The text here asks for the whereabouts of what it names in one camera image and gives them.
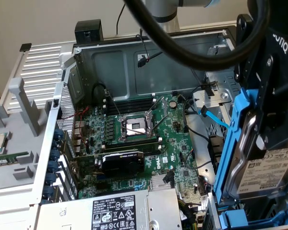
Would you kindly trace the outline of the metal optical drive cage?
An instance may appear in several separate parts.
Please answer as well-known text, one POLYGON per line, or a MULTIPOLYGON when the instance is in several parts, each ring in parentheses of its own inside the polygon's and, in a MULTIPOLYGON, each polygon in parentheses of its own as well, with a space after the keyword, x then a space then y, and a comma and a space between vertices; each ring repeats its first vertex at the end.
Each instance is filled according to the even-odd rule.
POLYGON ((205 106, 213 116, 188 115, 187 124, 196 132, 220 136, 230 125, 232 107, 240 85, 235 81, 234 67, 206 71, 204 80, 210 85, 205 90, 198 89, 193 93, 193 107, 199 112, 205 106))

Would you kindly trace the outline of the blue disk carrier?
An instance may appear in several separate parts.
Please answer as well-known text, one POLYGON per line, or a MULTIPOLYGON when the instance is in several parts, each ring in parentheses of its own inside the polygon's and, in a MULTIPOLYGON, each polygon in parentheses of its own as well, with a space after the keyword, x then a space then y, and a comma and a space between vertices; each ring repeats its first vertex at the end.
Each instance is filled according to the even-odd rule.
POLYGON ((266 219, 248 221, 243 210, 223 212, 219 216, 222 230, 257 230, 288 225, 288 209, 266 219))

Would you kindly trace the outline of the open grey PC case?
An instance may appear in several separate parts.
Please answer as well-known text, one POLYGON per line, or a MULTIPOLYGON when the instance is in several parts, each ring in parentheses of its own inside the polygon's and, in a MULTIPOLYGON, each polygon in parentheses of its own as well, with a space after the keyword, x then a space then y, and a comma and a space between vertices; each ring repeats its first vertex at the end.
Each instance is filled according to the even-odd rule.
MULTIPOLYGON (((63 69, 62 81, 56 87, 53 100, 53 117, 56 127, 64 131, 60 139, 59 169, 56 174, 54 194, 43 199, 45 170, 41 178, 41 201, 36 205, 36 217, 30 228, 36 230, 42 205, 79 200, 79 181, 72 169, 71 161, 76 153, 73 147, 73 130, 76 117, 81 109, 101 106, 107 88, 114 101, 181 95, 186 106, 185 125, 189 130, 199 179, 205 184, 204 210, 194 212, 178 200, 182 230, 203 230, 204 217, 208 203, 208 194, 214 194, 214 173, 208 152, 209 136, 213 133, 194 131, 187 124, 188 115, 213 115, 204 106, 199 112, 193 107, 193 93, 205 90, 210 85, 204 80, 206 71, 184 67, 168 58, 147 37, 137 34, 135 37, 98 42, 89 45, 76 45, 71 62, 63 69)), ((288 193, 288 185, 282 196, 288 193)))

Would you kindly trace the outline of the silver heat sink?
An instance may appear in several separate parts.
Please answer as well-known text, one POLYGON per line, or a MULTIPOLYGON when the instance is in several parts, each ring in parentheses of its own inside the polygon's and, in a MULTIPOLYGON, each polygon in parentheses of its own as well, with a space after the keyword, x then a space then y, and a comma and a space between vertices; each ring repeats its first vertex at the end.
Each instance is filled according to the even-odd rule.
POLYGON ((166 175, 155 175, 151 178, 150 189, 151 191, 161 191, 171 189, 170 182, 166 183, 163 181, 166 175))

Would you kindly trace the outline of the silver locking lever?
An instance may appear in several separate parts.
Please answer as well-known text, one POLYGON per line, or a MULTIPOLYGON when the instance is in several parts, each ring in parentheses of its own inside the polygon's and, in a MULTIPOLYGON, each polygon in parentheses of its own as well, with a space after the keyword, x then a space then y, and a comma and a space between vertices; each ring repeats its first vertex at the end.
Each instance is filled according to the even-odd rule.
POLYGON ((120 111, 119 111, 114 99, 112 98, 112 96, 111 96, 111 94, 110 94, 110 92, 109 92, 109 90, 107 88, 105 88, 105 95, 111 99, 112 103, 114 104, 114 106, 115 106, 115 108, 116 108, 116 110, 117 110, 117 112, 119 114, 119 121, 122 122, 123 117, 122 117, 122 115, 121 115, 121 113, 120 113, 120 111))
POLYGON ((147 134, 147 132, 144 128, 131 129, 131 128, 123 127, 123 126, 121 128, 126 133, 127 136, 146 135, 147 134))

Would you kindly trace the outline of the grey power supply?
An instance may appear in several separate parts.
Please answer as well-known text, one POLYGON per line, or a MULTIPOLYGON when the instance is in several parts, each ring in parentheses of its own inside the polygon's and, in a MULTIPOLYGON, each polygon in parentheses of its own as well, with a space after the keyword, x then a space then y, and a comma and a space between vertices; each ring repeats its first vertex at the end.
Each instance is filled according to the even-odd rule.
POLYGON ((182 230, 174 189, 42 205, 36 230, 182 230))

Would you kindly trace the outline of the grey part rack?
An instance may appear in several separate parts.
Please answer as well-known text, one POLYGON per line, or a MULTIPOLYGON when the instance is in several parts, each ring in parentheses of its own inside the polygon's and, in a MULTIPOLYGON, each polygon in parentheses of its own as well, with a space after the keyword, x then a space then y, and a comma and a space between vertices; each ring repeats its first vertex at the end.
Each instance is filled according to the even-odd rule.
POLYGON ((26 95, 24 80, 20 77, 10 81, 8 91, 15 96, 20 109, 9 113, 0 104, 0 134, 8 133, 0 155, 25 151, 28 154, 17 156, 16 162, 0 166, 0 190, 33 184, 42 178, 56 127, 52 100, 38 108, 26 95))

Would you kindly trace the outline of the black box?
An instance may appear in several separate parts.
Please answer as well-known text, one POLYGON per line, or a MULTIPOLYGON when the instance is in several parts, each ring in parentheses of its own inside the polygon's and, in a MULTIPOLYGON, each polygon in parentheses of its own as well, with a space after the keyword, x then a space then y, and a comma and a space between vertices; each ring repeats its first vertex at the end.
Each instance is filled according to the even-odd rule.
POLYGON ((77 44, 90 44, 104 40, 100 19, 78 21, 74 34, 77 44))

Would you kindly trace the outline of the green motherboard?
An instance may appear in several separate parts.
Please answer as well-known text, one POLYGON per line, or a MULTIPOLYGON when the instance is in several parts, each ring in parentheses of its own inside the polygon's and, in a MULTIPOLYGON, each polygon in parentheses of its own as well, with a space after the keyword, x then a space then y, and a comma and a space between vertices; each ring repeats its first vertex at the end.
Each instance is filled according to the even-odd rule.
MULTIPOLYGON (((153 102, 162 96, 151 97, 153 102)), ((170 182, 175 189, 179 202, 192 211, 204 210, 205 184, 199 179, 198 166, 195 161, 195 150, 192 146, 189 130, 185 125, 186 106, 181 95, 164 95, 168 106, 168 116, 155 129, 162 145, 162 153, 156 156, 144 157, 145 168, 134 176, 107 177, 97 180, 96 175, 81 176, 72 166, 79 181, 80 199, 105 196, 120 192, 141 191, 150 189, 152 176, 163 175, 163 181, 170 182), (177 103, 176 109, 171 109, 170 101, 177 103)), ((152 110, 154 125, 164 117, 162 102, 152 110)), ((143 148, 125 148, 124 150, 105 151, 105 144, 117 143, 120 135, 118 126, 119 115, 108 115, 101 106, 81 109, 76 117, 73 130, 73 147, 76 157, 137 150, 143 148)))

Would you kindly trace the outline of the metal socket cover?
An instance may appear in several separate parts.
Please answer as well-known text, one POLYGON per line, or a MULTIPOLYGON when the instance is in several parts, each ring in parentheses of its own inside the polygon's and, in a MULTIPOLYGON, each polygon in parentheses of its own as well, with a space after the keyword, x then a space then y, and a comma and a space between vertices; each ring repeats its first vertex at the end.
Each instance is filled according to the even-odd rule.
POLYGON ((146 131, 145 131, 146 135, 148 137, 152 136, 153 131, 162 124, 162 122, 167 118, 167 116, 168 116, 168 106, 167 106, 166 100, 164 99, 164 96, 162 96, 161 98, 157 99, 154 102, 154 104, 150 107, 150 109, 148 111, 145 111, 145 113, 144 113, 144 117, 146 120, 146 131), (152 110, 158 106, 159 102, 162 102, 164 117, 161 118, 161 120, 159 122, 157 122, 156 125, 153 125, 153 121, 152 121, 153 112, 152 112, 152 110))

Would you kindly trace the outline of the black graphics card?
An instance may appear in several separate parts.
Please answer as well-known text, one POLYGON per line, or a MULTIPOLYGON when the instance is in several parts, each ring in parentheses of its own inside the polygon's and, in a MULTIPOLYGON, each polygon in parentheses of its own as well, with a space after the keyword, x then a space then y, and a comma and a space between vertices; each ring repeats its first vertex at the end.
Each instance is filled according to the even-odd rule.
POLYGON ((142 173, 145 160, 143 152, 126 150, 76 157, 72 160, 72 166, 81 176, 122 177, 142 173))

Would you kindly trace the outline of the hard disk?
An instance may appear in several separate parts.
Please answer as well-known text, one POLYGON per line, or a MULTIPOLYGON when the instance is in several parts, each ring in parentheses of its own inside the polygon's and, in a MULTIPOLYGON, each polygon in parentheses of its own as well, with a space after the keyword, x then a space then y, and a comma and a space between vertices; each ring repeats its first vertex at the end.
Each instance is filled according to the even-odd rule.
POLYGON ((272 143, 283 129, 259 134, 257 95, 257 89, 241 88, 234 100, 214 183, 221 206, 282 196, 288 185, 288 141, 272 143))

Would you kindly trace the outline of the black fan shroud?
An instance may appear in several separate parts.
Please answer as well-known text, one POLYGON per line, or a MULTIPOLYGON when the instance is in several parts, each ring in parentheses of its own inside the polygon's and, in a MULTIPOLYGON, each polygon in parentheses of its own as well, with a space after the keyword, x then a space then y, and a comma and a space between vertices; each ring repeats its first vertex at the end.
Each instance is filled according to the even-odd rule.
POLYGON ((224 137, 218 135, 209 136, 208 152, 215 174, 217 173, 217 169, 220 163, 224 143, 225 143, 224 137))

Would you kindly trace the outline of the black RAM slot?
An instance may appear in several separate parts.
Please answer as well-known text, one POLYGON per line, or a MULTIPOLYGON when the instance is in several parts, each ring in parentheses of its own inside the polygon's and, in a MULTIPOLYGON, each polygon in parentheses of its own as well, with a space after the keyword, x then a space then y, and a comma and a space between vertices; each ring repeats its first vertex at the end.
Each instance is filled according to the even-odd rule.
POLYGON ((151 144, 151 143, 158 143, 159 136, 155 136, 152 138, 144 138, 144 139, 134 139, 130 141, 123 141, 117 143, 107 143, 105 144, 106 148, 118 148, 118 147, 125 147, 125 146, 133 146, 133 145, 142 145, 142 144, 151 144))
POLYGON ((143 146, 143 152, 161 152, 162 145, 160 144, 147 144, 143 146))
POLYGON ((117 102, 109 102, 107 104, 108 108, 115 108, 115 105, 123 110, 127 109, 144 109, 148 110, 154 104, 152 98, 142 98, 142 99, 134 99, 134 100, 125 100, 125 101, 117 101, 117 102))
MULTIPOLYGON (((142 111, 146 111, 146 110, 144 110, 144 109, 127 109, 127 110, 125 110, 125 109, 123 109, 123 110, 121 110, 121 109, 119 109, 119 111, 120 111, 120 113, 121 114, 128 114, 128 113, 135 113, 135 112, 142 112, 142 111)), ((117 110, 116 110, 116 108, 108 108, 107 107, 107 114, 108 115, 118 115, 118 112, 117 112, 117 110)))
POLYGON ((119 101, 119 102, 107 102, 106 104, 101 106, 101 109, 105 110, 108 115, 117 115, 118 108, 121 114, 127 113, 136 113, 148 111, 154 102, 151 98, 146 99, 136 99, 136 100, 127 100, 127 101, 119 101))
POLYGON ((125 146, 125 147, 118 147, 118 148, 106 148, 105 147, 105 151, 110 151, 110 150, 124 150, 125 148, 138 148, 138 147, 143 147, 144 146, 144 144, 142 144, 142 145, 133 145, 133 146, 125 146))
MULTIPOLYGON (((128 100, 121 100, 115 101, 116 105, 123 106, 123 105, 153 105, 153 98, 136 98, 136 99, 128 99, 128 100)), ((105 95, 104 99, 102 100, 101 106, 106 105, 110 106, 113 105, 111 99, 105 95)))
POLYGON ((160 155, 161 153, 162 153, 161 150, 154 149, 154 150, 146 151, 146 152, 144 153, 144 156, 145 156, 145 157, 156 156, 156 155, 160 155))

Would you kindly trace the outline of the CPU socket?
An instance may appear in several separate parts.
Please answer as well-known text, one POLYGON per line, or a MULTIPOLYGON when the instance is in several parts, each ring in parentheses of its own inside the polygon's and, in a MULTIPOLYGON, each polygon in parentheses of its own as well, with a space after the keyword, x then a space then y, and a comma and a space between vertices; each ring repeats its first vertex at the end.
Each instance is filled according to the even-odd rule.
POLYGON ((134 136, 127 136, 126 133, 122 130, 121 127, 131 128, 131 129, 139 129, 144 128, 146 130, 146 120, 144 117, 145 112, 134 113, 134 114, 127 114, 122 115, 123 119, 122 122, 119 121, 118 117, 118 126, 120 129, 120 135, 118 137, 118 141, 130 141, 133 139, 144 139, 144 138, 152 138, 156 136, 156 131, 153 131, 153 135, 148 137, 147 135, 134 135, 134 136))

